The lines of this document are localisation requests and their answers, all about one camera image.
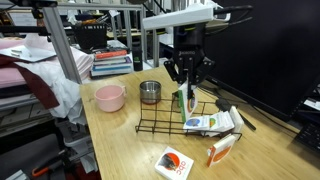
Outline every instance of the black wire rack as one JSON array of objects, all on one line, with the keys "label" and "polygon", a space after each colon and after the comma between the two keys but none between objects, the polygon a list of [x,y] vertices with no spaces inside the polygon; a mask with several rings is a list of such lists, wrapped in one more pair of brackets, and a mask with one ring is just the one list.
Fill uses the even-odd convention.
[{"label": "black wire rack", "polygon": [[[151,132],[166,133],[166,134],[181,134],[185,136],[203,136],[209,137],[207,133],[216,133],[214,137],[224,137],[228,134],[238,134],[240,140],[242,133],[232,132],[233,129],[221,132],[211,130],[194,130],[184,129],[181,117],[181,111],[177,97],[173,94],[172,99],[157,99],[154,104],[145,104],[140,101],[141,118],[139,124],[135,126],[136,132]],[[215,102],[198,101],[198,105],[192,117],[199,117],[204,115],[212,115],[220,109],[216,106]]]}]

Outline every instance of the pink cloth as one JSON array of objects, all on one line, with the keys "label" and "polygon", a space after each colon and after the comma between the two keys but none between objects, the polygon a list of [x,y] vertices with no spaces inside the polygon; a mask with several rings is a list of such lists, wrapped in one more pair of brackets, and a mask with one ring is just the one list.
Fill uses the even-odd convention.
[{"label": "pink cloth", "polygon": [[[24,43],[24,40],[8,40],[0,39],[0,49],[9,48],[13,46],[19,46]],[[6,88],[11,86],[18,86],[26,84],[26,81],[15,68],[0,68],[0,88]]]}]

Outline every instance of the metal cup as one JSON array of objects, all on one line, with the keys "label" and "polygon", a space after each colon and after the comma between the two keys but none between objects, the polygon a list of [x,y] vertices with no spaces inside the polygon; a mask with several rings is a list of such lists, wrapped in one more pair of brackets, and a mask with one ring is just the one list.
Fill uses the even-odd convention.
[{"label": "metal cup", "polygon": [[140,84],[140,99],[145,104],[156,104],[161,100],[161,84],[157,81],[144,81]]}]

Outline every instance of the wooden table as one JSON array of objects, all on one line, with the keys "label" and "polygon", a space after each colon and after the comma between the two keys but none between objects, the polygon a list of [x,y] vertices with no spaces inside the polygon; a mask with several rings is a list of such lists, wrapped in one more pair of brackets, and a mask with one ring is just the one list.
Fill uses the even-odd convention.
[{"label": "wooden table", "polygon": [[[177,90],[165,68],[146,70],[81,85],[81,97],[91,132],[101,177],[110,179],[164,179],[154,165],[170,146],[194,160],[188,179],[319,179],[320,157],[294,141],[295,133],[241,104],[241,112],[256,127],[244,126],[242,138],[219,164],[206,166],[207,149],[217,137],[184,136],[136,132],[140,120],[139,84],[157,80],[162,84],[162,98],[171,98]],[[101,111],[94,92],[107,84],[125,85],[126,103],[114,113]],[[217,98],[200,92],[200,101]]]}]

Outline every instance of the dish rack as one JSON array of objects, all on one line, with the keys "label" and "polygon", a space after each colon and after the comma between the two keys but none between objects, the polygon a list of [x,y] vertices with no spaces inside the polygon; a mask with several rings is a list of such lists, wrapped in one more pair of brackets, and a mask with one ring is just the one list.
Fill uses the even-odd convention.
[{"label": "dish rack", "polygon": [[[179,102],[176,96],[173,94],[172,99],[160,99],[156,104],[144,104],[140,101],[141,118],[139,124],[135,126],[136,133],[138,132],[151,132],[154,133],[166,133],[166,134],[180,134],[180,135],[194,135],[194,136],[206,136],[206,133],[213,132],[218,133],[214,137],[224,137],[228,134],[238,134],[238,140],[240,140],[242,133],[232,132],[233,129],[220,132],[211,130],[194,130],[184,129],[181,118],[181,111]],[[216,106],[215,102],[198,101],[198,105],[191,117],[198,117],[203,115],[212,115],[220,109]]]}]

